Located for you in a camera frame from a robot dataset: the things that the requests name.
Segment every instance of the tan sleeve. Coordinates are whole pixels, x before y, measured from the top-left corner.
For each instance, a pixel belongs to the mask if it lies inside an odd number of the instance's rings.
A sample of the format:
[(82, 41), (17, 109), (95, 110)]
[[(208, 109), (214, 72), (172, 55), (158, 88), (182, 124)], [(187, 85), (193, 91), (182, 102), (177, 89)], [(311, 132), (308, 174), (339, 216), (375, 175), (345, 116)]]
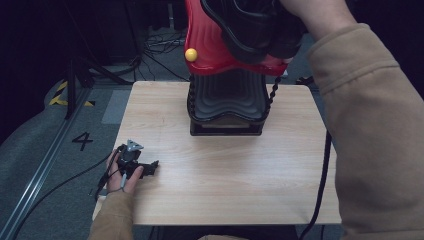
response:
[(89, 240), (132, 240), (133, 196), (109, 193), (91, 225)]
[(344, 239), (424, 239), (423, 99), (365, 24), (308, 57), (335, 140)]

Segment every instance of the wooden table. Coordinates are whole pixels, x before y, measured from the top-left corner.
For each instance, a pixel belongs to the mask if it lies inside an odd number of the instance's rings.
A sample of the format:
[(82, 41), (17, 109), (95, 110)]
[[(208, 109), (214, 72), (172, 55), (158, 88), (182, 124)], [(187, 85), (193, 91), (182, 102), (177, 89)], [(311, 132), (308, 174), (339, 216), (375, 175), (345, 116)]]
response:
[[(134, 224), (305, 224), (321, 177), (325, 127), (305, 86), (280, 85), (261, 136), (191, 136), (188, 83), (134, 84), (115, 147), (160, 161), (137, 185)], [(332, 149), (317, 223), (340, 223)], [(96, 205), (99, 211), (103, 198)]]

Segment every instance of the hazard tape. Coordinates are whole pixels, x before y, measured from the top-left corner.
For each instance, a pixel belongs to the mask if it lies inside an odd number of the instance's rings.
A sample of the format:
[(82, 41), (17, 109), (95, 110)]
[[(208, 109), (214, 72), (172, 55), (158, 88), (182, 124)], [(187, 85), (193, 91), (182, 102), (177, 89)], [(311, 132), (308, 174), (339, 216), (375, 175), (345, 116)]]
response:
[[(53, 95), (52, 100), (50, 100), (49, 105), (63, 105), (63, 106), (68, 105), (68, 101), (60, 100), (60, 95), (62, 95), (63, 91), (65, 90), (67, 86), (68, 86), (68, 81), (63, 80), (62, 83), (57, 88), (55, 94)], [(95, 105), (96, 105), (96, 101), (86, 101), (84, 103), (84, 106), (86, 107), (94, 107)]]

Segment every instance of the dark background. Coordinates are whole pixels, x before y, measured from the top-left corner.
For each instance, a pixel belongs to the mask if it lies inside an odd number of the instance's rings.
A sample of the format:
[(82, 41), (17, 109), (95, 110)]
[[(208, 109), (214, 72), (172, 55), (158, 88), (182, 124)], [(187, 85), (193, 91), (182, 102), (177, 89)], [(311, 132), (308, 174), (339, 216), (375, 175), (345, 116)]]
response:
[[(84, 56), (99, 65), (128, 62), (143, 48), (146, 29), (187, 26), (179, 1), (4, 0), (0, 3), (0, 144), (44, 109), (44, 97), (64, 78), (69, 60)], [(424, 5), (419, 0), (351, 0), (359, 22), (371, 26), (423, 96)]]

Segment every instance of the yellow ball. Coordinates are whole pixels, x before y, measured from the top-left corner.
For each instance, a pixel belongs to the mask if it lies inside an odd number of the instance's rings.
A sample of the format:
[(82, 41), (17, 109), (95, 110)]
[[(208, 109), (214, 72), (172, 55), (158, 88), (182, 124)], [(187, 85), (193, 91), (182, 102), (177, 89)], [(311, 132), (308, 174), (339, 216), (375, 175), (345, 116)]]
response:
[(185, 57), (187, 61), (194, 62), (197, 59), (197, 51), (194, 48), (189, 48), (185, 52)]

